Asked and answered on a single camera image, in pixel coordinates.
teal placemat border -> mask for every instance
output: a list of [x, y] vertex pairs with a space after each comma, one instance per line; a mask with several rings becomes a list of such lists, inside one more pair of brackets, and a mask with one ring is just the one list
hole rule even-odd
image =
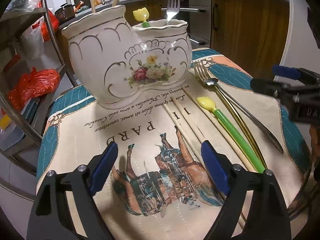
[[[192, 60], [211, 56], [211, 55], [220, 55], [217, 51], [213, 49], [203, 49], [193, 51]], [[222, 64], [213, 64], [209, 67], [209, 70], [215, 75], [221, 82], [224, 82], [228, 85], [232, 85], [241, 89], [251, 90], [250, 80], [252, 79], [247, 74]], [[50, 115], [63, 110], [64, 108], [71, 106], [78, 101], [81, 101], [90, 96], [90, 93], [84, 88], [84, 86], [76, 87], [62, 97], [58, 98], [50, 111]], [[89, 103], [95, 101], [95, 98], [89, 98], [84, 100], [80, 104], [72, 106], [65, 111], [63, 114], [69, 114], [75, 112]], [[305, 174], [311, 168], [309, 161], [309, 150], [306, 142], [304, 141], [298, 127], [295, 123], [292, 123], [288, 119], [288, 112], [281, 107], [281, 121], [283, 127], [283, 134], [285, 139], [285, 144], [288, 149], [288, 153], [291, 159], [296, 164], [297, 168], [301, 174]], [[49, 165], [51, 158], [56, 150], [58, 142], [58, 127], [56, 125], [50, 126], [47, 132], [44, 134], [42, 144], [39, 152], [38, 166], [37, 166], [37, 178], [39, 179], [47, 166]]]

red flower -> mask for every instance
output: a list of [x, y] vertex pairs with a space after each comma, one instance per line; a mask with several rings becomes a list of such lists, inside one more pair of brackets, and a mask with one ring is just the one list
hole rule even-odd
[[145, 67], [138, 68], [134, 72], [134, 79], [137, 81], [144, 80], [146, 78], [146, 72], [147, 72], [147, 68]]

yellow object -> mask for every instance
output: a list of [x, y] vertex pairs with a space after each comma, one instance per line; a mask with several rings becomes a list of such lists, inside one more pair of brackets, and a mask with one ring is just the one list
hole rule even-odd
[[209, 97], [198, 97], [197, 102], [201, 105], [205, 110], [210, 112], [214, 112], [216, 108], [215, 102]]
[[0, 120], [0, 128], [2, 130], [6, 129], [11, 124], [11, 122], [12, 120], [10, 119], [10, 117], [5, 114]]
[[150, 27], [150, 24], [146, 21], [149, 18], [147, 8], [143, 7], [142, 9], [133, 11], [133, 16], [138, 22], [142, 22], [144, 28]]

yellow flower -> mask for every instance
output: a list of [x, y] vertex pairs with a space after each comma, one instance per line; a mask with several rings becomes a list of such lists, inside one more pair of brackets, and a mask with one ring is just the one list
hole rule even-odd
[[154, 64], [154, 63], [156, 63], [157, 58], [158, 58], [157, 56], [149, 56], [149, 57], [147, 57], [147, 62], [149, 64]]
[[133, 11], [133, 16], [138, 22], [145, 22], [149, 18], [149, 12], [147, 8], [143, 7], [142, 9]]

yellow tulip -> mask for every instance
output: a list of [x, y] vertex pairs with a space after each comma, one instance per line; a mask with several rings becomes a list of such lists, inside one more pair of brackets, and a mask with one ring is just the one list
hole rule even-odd
[[133, 16], [138, 22], [146, 22], [146, 19], [149, 18], [149, 12], [147, 8], [143, 7], [142, 9], [133, 11]]

